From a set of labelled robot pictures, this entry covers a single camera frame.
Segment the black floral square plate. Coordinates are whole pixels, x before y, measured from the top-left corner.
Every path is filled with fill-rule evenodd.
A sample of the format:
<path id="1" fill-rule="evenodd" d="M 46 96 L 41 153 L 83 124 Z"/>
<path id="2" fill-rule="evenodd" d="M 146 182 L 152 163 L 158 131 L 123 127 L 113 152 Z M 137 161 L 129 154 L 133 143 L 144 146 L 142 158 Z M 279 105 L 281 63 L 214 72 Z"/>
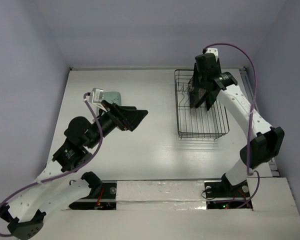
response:
<path id="1" fill-rule="evenodd" d="M 189 106 L 191 109 L 199 108 L 206 100 L 206 90 L 197 86 L 199 82 L 199 72 L 197 64 L 194 64 L 193 75 L 188 82 Z"/>

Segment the light green rectangular plate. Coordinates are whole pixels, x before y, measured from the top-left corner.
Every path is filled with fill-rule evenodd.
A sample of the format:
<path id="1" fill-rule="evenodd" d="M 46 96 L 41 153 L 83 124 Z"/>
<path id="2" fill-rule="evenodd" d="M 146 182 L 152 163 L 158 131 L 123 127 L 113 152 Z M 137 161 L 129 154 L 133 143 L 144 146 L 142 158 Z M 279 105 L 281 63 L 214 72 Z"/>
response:
<path id="1" fill-rule="evenodd" d="M 99 102 L 102 100 L 107 101 L 110 104 L 117 104 L 119 106 L 122 105 L 122 97 L 121 93 L 118 91 L 103 91 L 99 95 Z"/>

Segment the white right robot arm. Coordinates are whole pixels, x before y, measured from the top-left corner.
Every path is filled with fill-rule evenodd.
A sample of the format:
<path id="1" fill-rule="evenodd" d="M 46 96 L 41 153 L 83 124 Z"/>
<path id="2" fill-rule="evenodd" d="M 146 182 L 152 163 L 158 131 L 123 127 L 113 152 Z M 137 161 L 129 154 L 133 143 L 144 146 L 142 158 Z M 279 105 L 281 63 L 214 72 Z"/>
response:
<path id="1" fill-rule="evenodd" d="M 236 78 L 221 70 L 215 48 L 195 57 L 188 86 L 191 108 L 197 109 L 205 104 L 210 110 L 216 101 L 220 102 L 246 136 L 247 144 L 240 150 L 238 161 L 223 174 L 219 186 L 211 188 L 212 192 L 232 196 L 247 177 L 256 173 L 259 165 L 278 155 L 285 132 L 281 127 L 268 123 L 245 97 Z"/>

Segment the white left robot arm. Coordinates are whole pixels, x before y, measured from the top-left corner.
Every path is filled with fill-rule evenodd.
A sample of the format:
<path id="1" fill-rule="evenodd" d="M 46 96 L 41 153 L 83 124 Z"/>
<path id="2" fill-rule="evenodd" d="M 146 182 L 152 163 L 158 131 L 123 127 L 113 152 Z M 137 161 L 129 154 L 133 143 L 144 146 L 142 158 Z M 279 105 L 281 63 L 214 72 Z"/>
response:
<path id="1" fill-rule="evenodd" d="M 56 211 L 84 197 L 100 194 L 102 181 L 92 171 L 85 172 L 72 185 L 54 194 L 65 179 L 87 165 L 100 150 L 104 137 L 115 128 L 133 132 L 147 116 L 147 110 L 134 106 L 120 106 L 102 100 L 103 114 L 94 122 L 83 116 L 73 118 L 64 132 L 66 137 L 52 160 L 35 182 L 12 193 L 0 203 L 0 237 L 28 240 L 37 234 Z"/>

